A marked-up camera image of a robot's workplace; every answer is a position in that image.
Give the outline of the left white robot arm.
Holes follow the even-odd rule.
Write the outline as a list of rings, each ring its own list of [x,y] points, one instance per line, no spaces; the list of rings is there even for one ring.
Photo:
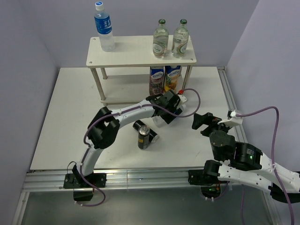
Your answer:
[[[100,154],[116,140],[119,129],[137,120],[160,117],[170,124],[176,116],[182,113],[182,105],[187,98],[173,90],[163,95],[148,96],[141,102],[122,109],[110,110],[101,108],[84,135],[87,150],[77,163],[72,173],[74,181],[83,188],[91,183],[91,175]]]

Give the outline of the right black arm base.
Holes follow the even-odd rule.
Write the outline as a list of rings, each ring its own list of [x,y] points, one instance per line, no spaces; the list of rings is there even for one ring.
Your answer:
[[[211,202],[221,198],[229,190],[228,181],[220,181],[215,173],[207,174],[204,169],[188,170],[188,182],[190,185],[200,186],[202,198]]]

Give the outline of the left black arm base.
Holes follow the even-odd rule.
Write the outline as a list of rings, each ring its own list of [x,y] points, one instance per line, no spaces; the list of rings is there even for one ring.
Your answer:
[[[104,188],[106,184],[105,173],[92,173],[86,180],[97,188]],[[78,202],[89,202],[94,195],[94,188],[87,184],[80,174],[68,173],[65,175],[64,189],[73,189],[73,199]]]

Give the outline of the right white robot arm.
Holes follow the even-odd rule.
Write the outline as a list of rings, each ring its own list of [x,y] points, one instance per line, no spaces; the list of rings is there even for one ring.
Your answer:
[[[282,203],[299,203],[300,174],[273,163],[259,148],[238,142],[228,131],[242,124],[243,118],[236,111],[229,111],[223,120],[208,112],[195,114],[192,129],[202,125],[201,131],[210,140],[213,160],[207,160],[203,169],[189,170],[191,185],[212,186],[218,183],[238,183],[264,191]]]

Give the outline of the clear glass bottle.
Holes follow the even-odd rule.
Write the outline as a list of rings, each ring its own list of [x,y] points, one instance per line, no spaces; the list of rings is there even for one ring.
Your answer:
[[[180,26],[175,30],[172,39],[172,55],[175,58],[182,58],[185,55],[188,39],[187,20],[181,19]]]
[[[159,19],[158,27],[153,34],[153,54],[157,58],[163,58],[167,54],[169,32],[165,26],[166,20]]]

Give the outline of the blue-label water bottle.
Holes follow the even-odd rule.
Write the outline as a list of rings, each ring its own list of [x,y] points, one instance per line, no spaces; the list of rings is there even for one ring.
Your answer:
[[[177,110],[175,110],[173,113],[176,114],[176,115],[183,115],[183,112],[184,112],[185,110],[186,110],[186,104],[184,104],[182,107],[180,107],[180,108],[178,108]],[[168,125],[168,124],[166,124],[166,123],[163,121],[163,119],[162,119],[161,116],[155,116],[155,117],[152,118],[152,120],[153,120],[154,124],[155,124],[157,127],[159,127],[159,128]]]
[[[105,11],[104,4],[101,1],[95,3],[95,9],[94,20],[101,48],[105,52],[111,52],[115,49],[115,42],[113,39],[110,15]]]

